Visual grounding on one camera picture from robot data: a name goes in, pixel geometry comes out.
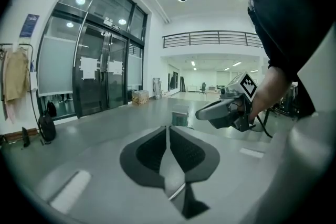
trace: balcony railing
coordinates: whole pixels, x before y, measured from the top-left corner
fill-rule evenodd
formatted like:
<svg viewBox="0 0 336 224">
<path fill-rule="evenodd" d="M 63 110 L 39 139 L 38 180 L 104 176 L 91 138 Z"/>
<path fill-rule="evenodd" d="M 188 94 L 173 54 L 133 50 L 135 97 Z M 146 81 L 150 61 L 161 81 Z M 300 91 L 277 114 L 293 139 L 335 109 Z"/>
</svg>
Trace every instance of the balcony railing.
<svg viewBox="0 0 336 224">
<path fill-rule="evenodd" d="M 242 45 L 262 47 L 258 35 L 238 31 L 196 31 L 164 36 L 163 48 L 191 45 Z"/>
</svg>

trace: beige jacket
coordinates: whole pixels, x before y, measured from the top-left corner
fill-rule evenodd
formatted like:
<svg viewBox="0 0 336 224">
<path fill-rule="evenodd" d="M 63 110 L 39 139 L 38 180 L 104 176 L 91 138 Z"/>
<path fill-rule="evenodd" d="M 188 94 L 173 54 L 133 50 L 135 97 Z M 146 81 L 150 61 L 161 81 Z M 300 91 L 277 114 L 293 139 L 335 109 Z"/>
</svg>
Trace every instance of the beige jacket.
<svg viewBox="0 0 336 224">
<path fill-rule="evenodd" d="M 25 96 L 29 91 L 28 57 L 22 48 L 10 56 L 5 77 L 5 100 L 12 101 Z"/>
</svg>

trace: blue poster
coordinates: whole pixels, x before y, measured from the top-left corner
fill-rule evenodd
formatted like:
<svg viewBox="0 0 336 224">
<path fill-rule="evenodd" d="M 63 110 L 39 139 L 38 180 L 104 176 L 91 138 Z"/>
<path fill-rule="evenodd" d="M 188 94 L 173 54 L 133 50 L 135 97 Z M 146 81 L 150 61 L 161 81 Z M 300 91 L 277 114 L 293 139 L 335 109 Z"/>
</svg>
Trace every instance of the blue poster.
<svg viewBox="0 0 336 224">
<path fill-rule="evenodd" d="M 31 38 L 39 15 L 28 14 L 23 24 L 20 37 Z"/>
</svg>

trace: forearm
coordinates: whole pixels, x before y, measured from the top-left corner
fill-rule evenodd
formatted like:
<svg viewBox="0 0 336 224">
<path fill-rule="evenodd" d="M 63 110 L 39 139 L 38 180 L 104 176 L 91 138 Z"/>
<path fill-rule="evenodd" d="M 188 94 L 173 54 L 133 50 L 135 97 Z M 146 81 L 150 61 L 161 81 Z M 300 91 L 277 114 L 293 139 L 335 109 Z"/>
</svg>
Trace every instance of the forearm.
<svg viewBox="0 0 336 224">
<path fill-rule="evenodd" d="M 270 67 L 253 99 L 250 120 L 281 100 L 290 85 L 291 81 L 287 80 L 285 73 L 280 68 Z"/>
</svg>

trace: doorway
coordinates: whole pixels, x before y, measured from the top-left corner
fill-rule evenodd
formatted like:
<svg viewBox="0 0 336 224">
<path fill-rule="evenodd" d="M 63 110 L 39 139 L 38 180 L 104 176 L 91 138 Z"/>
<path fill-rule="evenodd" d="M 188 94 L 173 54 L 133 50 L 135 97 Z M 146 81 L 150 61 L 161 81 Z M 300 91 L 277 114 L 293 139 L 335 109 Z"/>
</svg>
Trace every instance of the doorway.
<svg viewBox="0 0 336 224">
<path fill-rule="evenodd" d="M 73 69 L 74 105 L 79 118 L 125 104 L 126 46 L 126 39 L 84 24 Z"/>
</svg>

